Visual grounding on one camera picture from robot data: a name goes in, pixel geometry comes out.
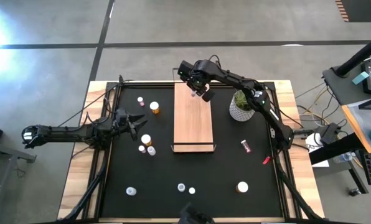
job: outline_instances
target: desk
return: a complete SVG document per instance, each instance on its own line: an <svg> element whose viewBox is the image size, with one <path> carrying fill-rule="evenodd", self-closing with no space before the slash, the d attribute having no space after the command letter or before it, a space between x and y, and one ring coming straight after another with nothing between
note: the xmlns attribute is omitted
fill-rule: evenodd
<svg viewBox="0 0 371 224"><path fill-rule="evenodd" d="M294 100L294 95L292 91L291 82L289 80L276 80L271 81L275 83L279 107L290 117L295 120L299 120L298 111L296 108L296 102ZM85 105L89 104L95 98L104 93L106 88L106 81L91 82L88 88L87 97ZM101 98L96 103L91 105L85 110L89 112L91 119L97 119L101 116L101 107L103 104L103 99ZM290 119L283 118L284 124L290 125L292 128L299 128L297 124L294 124ZM82 150L85 147L84 144L76 143L73 153ZM321 207L321 201L319 198L316 181L312 171L311 163L309 160L309 154L305 149L298 147L292 147L289 151L289 156L293 168L294 179L296 182L296 188L301 193L305 201L310 205L310 207L320 216L324 216ZM76 205L78 200L81 198L83 193L87 188L87 183L89 180L90 166L93 158L93 150L87 149L81 154L74 157L70 163L68 170L67 181L63 191L62 203L59 209L59 218L66 216L71 209ZM89 208L89 217L94 217L94 209L96 206L96 193L98 189L92 196ZM289 207L289 213L291 217L294 217L295 211L293 210L293 200L290 193L286 192L287 202ZM216 222L280 222L282 218L216 218ZM118 218L101 218L100 222L176 222L177 219L118 219Z"/></svg>

